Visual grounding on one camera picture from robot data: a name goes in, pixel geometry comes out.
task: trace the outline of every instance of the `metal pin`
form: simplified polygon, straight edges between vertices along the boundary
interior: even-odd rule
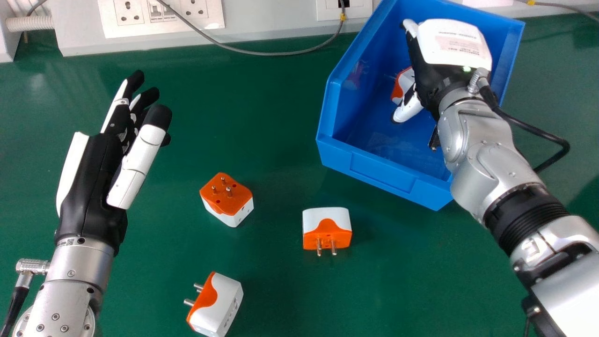
[[[320,238],[316,239],[316,255],[322,255],[322,244],[320,242]]]
[[[337,247],[335,247],[335,241],[331,240],[331,254],[337,255]]]

